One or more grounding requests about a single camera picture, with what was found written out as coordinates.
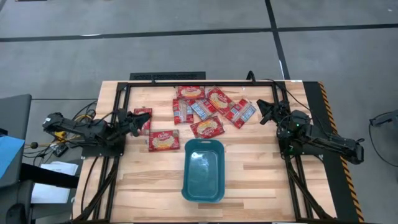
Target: wooden table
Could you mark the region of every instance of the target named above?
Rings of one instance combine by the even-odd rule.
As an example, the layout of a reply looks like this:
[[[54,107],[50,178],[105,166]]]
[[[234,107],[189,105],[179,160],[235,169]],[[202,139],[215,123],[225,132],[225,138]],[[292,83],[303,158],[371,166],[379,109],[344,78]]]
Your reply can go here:
[[[97,118],[112,111],[117,82],[105,81],[96,107]],[[302,82],[286,81],[287,89],[303,104],[308,105]],[[121,157],[113,202],[111,222],[269,222],[294,221],[294,212],[287,181],[285,162],[280,158],[272,121],[260,125],[258,99],[273,101],[271,87],[229,86],[221,89],[235,102],[242,97],[257,108],[254,116],[241,128],[235,128],[219,116],[226,132],[215,139],[225,148],[226,190],[219,203],[193,203],[181,194],[185,151],[184,145],[194,138],[189,124],[174,125],[173,87],[134,87],[129,98],[129,110],[142,106],[153,108],[152,129],[178,129],[181,149],[148,152],[147,136],[127,136]],[[289,96],[292,110],[310,114]],[[86,158],[73,206],[80,214],[83,188],[93,158]],[[84,207],[98,188],[102,158],[94,166],[84,199]],[[335,208],[323,164],[314,156],[302,156],[309,191],[331,216]],[[302,195],[298,190],[300,208],[305,216]],[[107,193],[103,197],[99,217],[104,217]]]

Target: food wrapper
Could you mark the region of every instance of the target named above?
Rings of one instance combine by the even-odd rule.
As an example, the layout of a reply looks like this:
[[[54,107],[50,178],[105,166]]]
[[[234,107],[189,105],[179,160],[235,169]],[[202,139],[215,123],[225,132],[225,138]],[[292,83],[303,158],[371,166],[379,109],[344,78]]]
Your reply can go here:
[[[191,125],[191,129],[196,138],[208,139],[225,132],[223,123],[217,116],[211,117],[205,121]]]
[[[178,86],[177,99],[179,100],[197,100],[204,99],[205,87],[204,86]]]
[[[225,115],[225,118],[230,120],[235,127],[241,128],[254,112],[256,112],[256,108],[248,100],[242,99],[231,108],[231,111]]]
[[[193,123],[193,110],[183,100],[173,99],[174,124]]]
[[[155,131],[149,134],[149,152],[180,149],[178,130]]]
[[[187,103],[202,121],[206,120],[216,112],[216,108],[214,108],[214,106],[211,105],[211,103],[209,103],[209,101],[206,99],[187,100]]]
[[[136,115],[143,113],[149,113],[150,115],[152,115],[152,108],[136,108],[134,109],[133,113]],[[144,125],[142,125],[140,135],[149,135],[149,133],[150,133],[150,118],[147,122],[144,123]]]
[[[213,87],[207,92],[207,98],[223,116],[235,105],[235,103],[217,87]]]

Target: yellow and black hazard tape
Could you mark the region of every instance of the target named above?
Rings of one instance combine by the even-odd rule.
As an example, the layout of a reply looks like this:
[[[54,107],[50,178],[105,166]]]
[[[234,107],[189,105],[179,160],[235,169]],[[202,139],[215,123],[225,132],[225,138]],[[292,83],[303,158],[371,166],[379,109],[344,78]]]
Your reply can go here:
[[[329,101],[328,101],[328,97],[326,95],[325,87],[323,86],[323,83],[321,83],[321,82],[319,82],[319,86],[321,88],[322,97],[323,97],[323,101],[325,102],[326,112],[328,113],[328,116],[329,116],[331,128],[332,128],[333,132],[335,134],[337,134],[336,123],[335,123],[335,120],[333,119],[333,114],[332,114],[331,108],[329,106]],[[354,183],[351,178],[351,174],[349,173],[349,170],[348,170],[347,161],[345,159],[343,159],[341,156],[340,156],[340,159],[341,159],[341,163],[343,164],[344,173],[346,174],[347,184],[348,184],[349,190],[351,191],[351,197],[353,198],[353,202],[354,202],[354,206],[356,209],[356,213],[358,214],[359,222],[364,222],[361,207],[359,206],[359,201],[358,201],[358,198],[355,193]]]

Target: white paper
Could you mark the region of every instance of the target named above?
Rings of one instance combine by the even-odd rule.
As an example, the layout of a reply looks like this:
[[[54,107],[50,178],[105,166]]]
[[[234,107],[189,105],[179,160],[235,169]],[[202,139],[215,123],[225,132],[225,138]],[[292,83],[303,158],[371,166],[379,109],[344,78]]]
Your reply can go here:
[[[75,175],[78,165],[54,161],[51,164],[42,164],[40,167],[63,174]],[[32,192],[31,203],[67,203],[69,192],[70,189],[62,187],[47,184],[35,184]]]

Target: black metal frame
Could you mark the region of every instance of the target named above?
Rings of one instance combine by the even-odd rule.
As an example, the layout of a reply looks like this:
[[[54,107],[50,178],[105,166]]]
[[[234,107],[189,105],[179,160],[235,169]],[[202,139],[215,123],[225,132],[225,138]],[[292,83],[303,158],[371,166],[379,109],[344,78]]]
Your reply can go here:
[[[279,102],[279,97],[277,94],[277,87],[279,87],[280,91],[282,92],[282,99],[288,100],[284,82],[258,82],[258,81],[256,81],[256,78],[255,78],[254,74],[252,73],[252,71],[250,71],[248,73],[248,76],[246,79],[250,80],[250,82],[249,81],[247,81],[247,82],[242,82],[242,81],[240,81],[240,82],[201,82],[201,81],[199,81],[199,82],[175,82],[175,81],[157,82],[155,80],[152,80],[149,82],[143,82],[143,83],[121,82],[121,83],[118,83],[118,86],[117,86],[113,110],[118,109],[123,90],[125,90],[123,109],[127,109],[131,88],[133,88],[133,87],[157,87],[157,86],[178,86],[178,85],[269,86],[272,88],[274,102]],[[116,120],[116,116],[112,115],[111,122],[113,123],[113,122],[115,122],[115,120]],[[284,146],[286,146],[285,142],[280,142],[279,145],[280,145],[281,149]],[[116,186],[116,176],[117,176],[117,171],[118,171],[118,166],[119,166],[119,159],[120,159],[120,157],[115,157],[114,161],[113,161],[112,169],[116,169],[116,174],[115,174],[114,178],[111,180],[110,185],[109,185],[109,195],[108,195],[106,211],[105,211],[105,220],[110,220],[110,218],[111,218],[111,211],[112,211],[112,206],[113,206],[114,189]],[[325,211],[321,208],[321,206],[319,206],[319,204],[317,204],[316,200],[312,197],[311,193],[307,189],[307,184],[305,181],[305,175],[304,175],[304,171],[303,171],[302,160],[301,160],[300,156],[296,156],[295,160],[296,160],[298,174],[293,169],[291,159],[288,157],[285,158],[285,164],[286,164],[287,175],[288,175],[288,180],[289,180],[290,194],[292,196],[292,205],[294,208],[296,222],[338,223],[339,221],[332,219],[331,216],[329,216],[327,213],[325,213]],[[102,186],[102,188],[99,189],[99,191],[104,191],[103,184],[105,182],[105,177],[106,177],[106,173],[108,170],[108,164],[109,164],[109,157],[105,157],[104,161],[103,161],[102,170],[101,170],[101,176],[99,178],[99,187]],[[295,188],[296,185],[299,187],[299,189],[303,193],[305,209],[307,212],[307,218],[301,217],[299,200],[298,200],[297,191]],[[99,199],[99,202],[96,204],[96,207],[94,208],[94,217],[93,217],[94,220],[96,220],[96,219],[98,220],[100,203],[101,203],[101,199]],[[314,211],[317,213],[317,215],[321,219],[313,218],[312,209],[314,209]]]

